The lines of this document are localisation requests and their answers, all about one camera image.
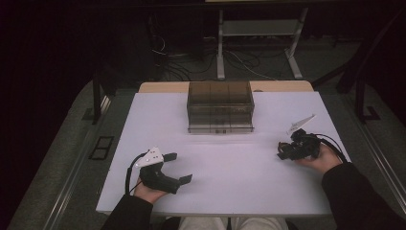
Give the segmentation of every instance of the translucent box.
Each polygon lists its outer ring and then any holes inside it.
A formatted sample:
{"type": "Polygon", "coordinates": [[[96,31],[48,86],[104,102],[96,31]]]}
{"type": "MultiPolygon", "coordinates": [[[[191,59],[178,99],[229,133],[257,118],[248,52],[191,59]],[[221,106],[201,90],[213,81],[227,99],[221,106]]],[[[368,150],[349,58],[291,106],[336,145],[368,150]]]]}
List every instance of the translucent box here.
{"type": "Polygon", "coordinates": [[[254,100],[248,81],[191,82],[189,133],[252,132],[254,100]]]}

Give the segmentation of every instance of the white tabletop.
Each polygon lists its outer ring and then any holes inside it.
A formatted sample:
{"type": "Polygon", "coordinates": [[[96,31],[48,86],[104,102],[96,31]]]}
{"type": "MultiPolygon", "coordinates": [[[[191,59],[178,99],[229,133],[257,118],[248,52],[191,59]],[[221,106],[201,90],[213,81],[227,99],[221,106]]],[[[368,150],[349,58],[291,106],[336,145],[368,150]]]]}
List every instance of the white tabletop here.
{"type": "MultiPolygon", "coordinates": [[[[162,172],[190,184],[165,195],[153,213],[165,216],[310,217],[330,214],[321,176],[312,169],[281,161],[279,142],[290,143],[291,124],[316,114],[304,130],[332,137],[345,151],[317,92],[253,93],[255,130],[249,134],[188,133],[186,93],[139,93],[105,180],[97,211],[110,213],[124,194],[126,169],[140,153],[158,147],[177,152],[162,172]]],[[[139,171],[134,169],[131,187],[139,171]]]]}

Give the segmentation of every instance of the forearm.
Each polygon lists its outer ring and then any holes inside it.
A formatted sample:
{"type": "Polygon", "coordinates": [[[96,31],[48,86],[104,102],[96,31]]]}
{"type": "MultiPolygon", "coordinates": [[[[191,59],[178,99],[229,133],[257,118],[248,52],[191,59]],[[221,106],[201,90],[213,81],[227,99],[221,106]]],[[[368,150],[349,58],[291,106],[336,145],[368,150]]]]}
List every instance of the forearm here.
{"type": "Polygon", "coordinates": [[[123,195],[102,229],[148,229],[152,204],[133,195],[123,195]]]}
{"type": "Polygon", "coordinates": [[[391,224],[404,224],[351,163],[326,172],[322,185],[338,229],[390,229],[391,224]]]}

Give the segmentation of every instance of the dark background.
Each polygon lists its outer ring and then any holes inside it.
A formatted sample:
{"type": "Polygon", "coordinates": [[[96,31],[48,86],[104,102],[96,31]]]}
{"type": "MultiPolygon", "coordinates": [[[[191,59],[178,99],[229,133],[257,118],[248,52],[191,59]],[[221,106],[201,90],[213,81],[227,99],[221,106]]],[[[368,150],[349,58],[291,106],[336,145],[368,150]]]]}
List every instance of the dark background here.
{"type": "MultiPolygon", "coordinates": [[[[303,37],[368,38],[399,2],[312,6],[303,37]]],[[[158,81],[159,69],[149,48],[154,46],[151,34],[164,35],[173,46],[197,57],[203,46],[201,37],[216,36],[216,11],[160,11],[159,20],[166,23],[151,29],[145,12],[88,11],[79,6],[84,3],[2,3],[0,229],[8,226],[72,102],[95,74],[107,76],[112,87],[105,89],[112,94],[116,87],[158,81]]],[[[278,16],[278,11],[230,11],[227,15],[244,18],[251,13],[278,16]]],[[[405,18],[403,13],[394,23],[366,68],[371,84],[404,123],[405,18]]]]}

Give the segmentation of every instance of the floor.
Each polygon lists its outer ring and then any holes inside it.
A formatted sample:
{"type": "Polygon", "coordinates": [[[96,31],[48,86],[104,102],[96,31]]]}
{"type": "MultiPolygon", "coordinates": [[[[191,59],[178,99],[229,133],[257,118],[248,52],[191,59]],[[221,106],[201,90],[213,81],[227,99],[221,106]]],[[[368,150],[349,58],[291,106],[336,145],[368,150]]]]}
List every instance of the floor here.
{"type": "MultiPolygon", "coordinates": [[[[162,71],[161,81],[215,81],[215,42],[208,37],[206,43],[203,59],[195,59],[179,51],[158,63],[162,71]]],[[[226,40],[226,81],[293,81],[283,54],[289,44],[288,37],[226,40]]],[[[358,42],[338,43],[336,47],[332,44],[330,37],[300,41],[295,59],[304,80],[315,81],[342,65],[359,46],[358,42]]],[[[373,106],[380,120],[360,124],[352,110],[353,90],[348,95],[340,95],[335,90],[339,77],[315,90],[320,92],[351,161],[370,179],[391,207],[406,217],[406,210],[393,192],[394,187],[388,184],[386,174],[377,166],[378,158],[374,156],[377,151],[383,153],[400,185],[405,184],[406,157],[402,152],[406,149],[406,128],[369,87],[366,105],[373,106]]],[[[43,229],[44,226],[46,229],[100,229],[106,215],[97,213],[95,208],[114,149],[120,140],[126,112],[136,92],[136,88],[119,89],[115,97],[105,102],[106,109],[98,124],[92,125],[86,117],[86,111],[92,108],[91,82],[83,88],[17,210],[10,229],[27,226],[30,229],[43,229]],[[99,136],[114,136],[111,151],[104,161],[88,160],[87,156],[99,136]]],[[[289,220],[301,230],[335,229],[332,217],[289,220]]]]}

